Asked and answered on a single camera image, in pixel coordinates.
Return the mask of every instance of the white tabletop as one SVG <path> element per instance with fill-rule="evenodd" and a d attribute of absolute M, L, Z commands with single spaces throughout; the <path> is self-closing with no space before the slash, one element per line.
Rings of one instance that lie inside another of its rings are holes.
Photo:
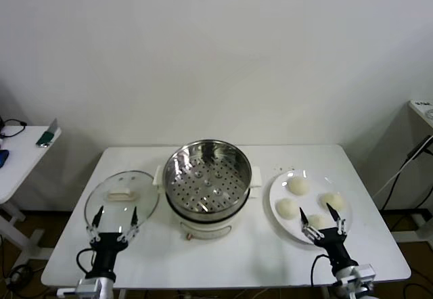
<path fill-rule="evenodd" d="M 5 126 L 1 132 L 12 135 L 21 128 L 21 126 Z M 3 140 L 1 149 L 9 150 L 9 158 L 0 168 L 0 204 L 5 203 L 15 194 L 17 188 L 50 148 L 36 146 L 36 142 L 47 129 L 48 126 L 26 126 L 19 135 Z M 58 129 L 52 142 L 59 137 L 60 133 L 61 130 Z"/>
<path fill-rule="evenodd" d="M 119 253 L 116 288 L 255 288 L 309 285 L 310 269 L 323 250 L 293 240 L 269 218 L 264 201 L 275 176 L 293 168 L 318 170 L 341 186 L 352 204 L 354 222 L 345 242 L 353 259 L 371 264 L 377 281 L 406 279 L 410 268 L 394 238 L 338 145 L 244 146 L 251 165 L 259 166 L 263 187 L 248 200 L 240 224 L 214 240 L 185 240 L 164 196 L 131 245 Z M 102 155 L 43 272 L 42 282 L 74 286 L 83 277 L 76 253 L 89 247 L 83 208 L 98 183 L 124 170 L 154 174 L 175 147 L 108 148 Z M 90 257 L 83 255 L 83 263 Z M 315 284 L 335 282 L 326 260 L 315 268 Z"/>

